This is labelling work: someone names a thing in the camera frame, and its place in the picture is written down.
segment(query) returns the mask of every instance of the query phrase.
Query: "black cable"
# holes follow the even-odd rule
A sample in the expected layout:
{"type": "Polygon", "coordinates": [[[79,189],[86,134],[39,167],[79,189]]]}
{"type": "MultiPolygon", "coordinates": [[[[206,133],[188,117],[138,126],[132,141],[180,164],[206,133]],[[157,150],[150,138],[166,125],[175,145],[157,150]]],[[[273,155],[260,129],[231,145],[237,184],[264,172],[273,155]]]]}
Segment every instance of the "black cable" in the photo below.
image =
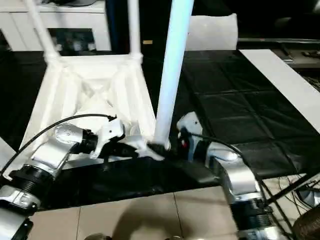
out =
{"type": "MultiPolygon", "coordinates": [[[[226,145],[227,147],[229,147],[230,149],[232,149],[235,153],[237,153],[237,154],[242,158],[243,162],[245,162],[245,163],[250,167],[250,169],[252,170],[253,175],[255,176],[255,179],[259,182],[259,184],[261,184],[261,185],[263,186],[263,188],[267,191],[267,193],[269,194],[269,196],[270,196],[270,197],[273,196],[273,194],[271,193],[270,189],[269,189],[269,188],[267,187],[267,185],[263,182],[262,178],[260,178],[260,176],[258,176],[258,175],[253,171],[253,168],[250,166],[249,162],[246,160],[246,158],[245,158],[245,156],[243,155],[243,153],[242,153],[239,149],[237,149],[235,146],[233,146],[233,145],[231,145],[231,144],[229,144],[229,143],[226,143],[226,142],[224,142],[224,141],[222,141],[222,140],[220,140],[220,139],[217,139],[217,138],[215,138],[215,137],[204,136],[204,135],[201,135],[201,134],[196,134],[196,133],[191,133],[191,132],[189,132],[189,134],[190,134],[191,136],[199,137],[199,138],[202,138],[202,139],[207,139],[207,140],[210,140],[210,141],[219,143],[219,144],[226,145]]],[[[279,203],[278,203],[277,201],[274,202],[274,204],[275,204],[276,208],[278,209],[278,211],[280,212],[283,220],[285,221],[285,223],[286,223],[287,226],[289,227],[290,231],[292,232],[292,237],[293,237],[293,239],[296,240],[297,238],[296,238],[296,236],[294,235],[293,227],[292,227],[292,225],[291,225],[291,223],[290,223],[287,215],[285,214],[285,212],[283,211],[283,209],[281,208],[281,206],[279,205],[279,203]]],[[[287,232],[284,231],[283,234],[284,234],[288,239],[290,239],[290,238],[288,237],[289,233],[287,233],[287,232]]]]}
{"type": "MultiPolygon", "coordinates": [[[[279,190],[282,191],[281,184],[280,184],[280,177],[278,177],[278,187],[279,187],[279,190]]],[[[297,203],[296,197],[295,197],[295,195],[294,195],[293,192],[291,192],[291,195],[292,195],[292,199],[293,199],[293,200],[291,200],[288,196],[284,196],[284,197],[285,197],[287,200],[289,200],[291,203],[293,203],[293,204],[295,205],[296,210],[298,211],[298,213],[299,213],[300,216],[301,216],[302,214],[301,214],[301,212],[300,212],[299,207],[302,208],[302,209],[305,210],[305,211],[308,211],[308,209],[307,209],[306,207],[301,206],[301,205],[299,205],[299,204],[297,203]]]]}
{"type": "Polygon", "coordinates": [[[108,118],[109,121],[112,121],[115,119],[113,116],[109,116],[106,114],[99,114],[99,113],[89,113],[89,114],[81,114],[81,115],[75,115],[75,116],[70,116],[67,118],[64,118],[60,121],[56,121],[55,123],[51,124],[50,126],[46,127],[42,131],[40,131],[37,135],[35,135],[33,138],[31,138],[25,145],[23,145],[14,155],[13,157],[10,158],[10,160],[4,165],[4,167],[0,171],[0,176],[3,176],[4,172],[7,170],[9,165],[21,154],[23,150],[25,150],[30,144],[32,144],[38,137],[40,137],[42,134],[45,132],[49,131],[53,127],[62,124],[64,122],[70,121],[72,119],[79,119],[79,118],[85,118],[85,117],[103,117],[103,118],[108,118]]]}

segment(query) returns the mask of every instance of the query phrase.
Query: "white base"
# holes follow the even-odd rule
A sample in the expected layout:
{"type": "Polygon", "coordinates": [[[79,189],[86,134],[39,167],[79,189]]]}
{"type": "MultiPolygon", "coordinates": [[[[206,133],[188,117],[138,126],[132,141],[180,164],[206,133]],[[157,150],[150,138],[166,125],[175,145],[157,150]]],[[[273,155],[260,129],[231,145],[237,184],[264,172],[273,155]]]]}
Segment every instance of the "white base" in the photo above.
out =
{"type": "MultiPolygon", "coordinates": [[[[130,55],[97,55],[50,61],[21,145],[58,120],[88,113],[117,115],[127,136],[141,133],[153,138],[156,118],[137,60],[130,55]]],[[[70,123],[95,133],[105,121],[85,117],[70,123]]],[[[23,155],[29,157],[49,134],[39,137],[23,155]]]]}

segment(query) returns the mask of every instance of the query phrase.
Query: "white cabinet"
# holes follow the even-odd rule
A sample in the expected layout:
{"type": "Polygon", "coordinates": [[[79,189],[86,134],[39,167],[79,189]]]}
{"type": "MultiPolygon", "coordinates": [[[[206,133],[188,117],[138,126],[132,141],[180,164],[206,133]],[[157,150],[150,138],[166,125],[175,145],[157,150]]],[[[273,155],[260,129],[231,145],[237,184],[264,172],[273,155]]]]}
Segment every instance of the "white cabinet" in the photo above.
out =
{"type": "Polygon", "coordinates": [[[9,45],[12,51],[27,50],[12,16],[7,12],[0,12],[0,32],[0,36],[5,38],[4,42],[9,45]]]}
{"type": "MultiPolygon", "coordinates": [[[[79,51],[110,51],[105,4],[98,0],[86,7],[63,7],[53,3],[39,6],[44,26],[49,29],[56,48],[79,51]]],[[[28,10],[21,0],[0,0],[0,29],[13,51],[42,51],[28,10]]]]}
{"type": "MultiPolygon", "coordinates": [[[[31,19],[27,12],[12,13],[14,22],[20,32],[26,47],[29,51],[42,51],[43,48],[38,39],[36,30],[33,28],[31,19]]],[[[98,51],[109,51],[110,40],[106,24],[106,17],[101,13],[83,13],[83,12],[41,12],[40,16],[44,26],[49,29],[54,42],[57,41],[56,31],[64,29],[66,33],[71,31],[81,33],[81,30],[87,30],[93,37],[93,43],[98,51]]]]}

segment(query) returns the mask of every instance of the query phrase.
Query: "white stand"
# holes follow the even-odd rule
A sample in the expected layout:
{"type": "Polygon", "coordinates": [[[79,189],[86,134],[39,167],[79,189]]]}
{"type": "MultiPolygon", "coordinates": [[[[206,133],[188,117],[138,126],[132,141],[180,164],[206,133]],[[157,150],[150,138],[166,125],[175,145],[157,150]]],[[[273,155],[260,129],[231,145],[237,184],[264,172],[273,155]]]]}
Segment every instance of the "white stand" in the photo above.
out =
{"type": "Polygon", "coordinates": [[[154,141],[168,146],[172,115],[194,0],[173,0],[162,71],[154,141]]]}

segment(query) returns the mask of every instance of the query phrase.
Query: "desk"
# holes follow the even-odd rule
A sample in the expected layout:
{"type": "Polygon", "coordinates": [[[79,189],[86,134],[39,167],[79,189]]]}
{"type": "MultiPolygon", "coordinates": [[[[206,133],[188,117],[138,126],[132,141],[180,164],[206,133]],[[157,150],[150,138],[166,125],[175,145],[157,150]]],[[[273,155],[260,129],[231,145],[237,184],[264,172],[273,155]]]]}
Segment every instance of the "desk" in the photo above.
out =
{"type": "MultiPolygon", "coordinates": [[[[162,65],[161,58],[145,58],[142,65],[155,111],[162,65]]],[[[39,52],[9,52],[0,68],[5,76],[1,78],[5,79],[1,104],[8,116],[0,120],[0,137],[17,149],[45,64],[39,52]]],[[[306,120],[297,106],[294,107],[265,77],[267,74],[257,68],[258,64],[253,66],[239,51],[186,52],[172,120],[172,144],[177,135],[177,120],[196,111],[204,134],[235,144],[253,170],[265,179],[304,173],[318,166],[320,136],[309,123],[311,120],[306,120]]],[[[309,95],[301,97],[307,100],[309,95]]],[[[314,107],[314,111],[317,110],[315,104],[309,106],[314,107]]],[[[198,184],[166,161],[149,158],[119,161],[109,168],[96,165],[63,171],[44,206],[65,208],[215,184],[198,184]]]]}

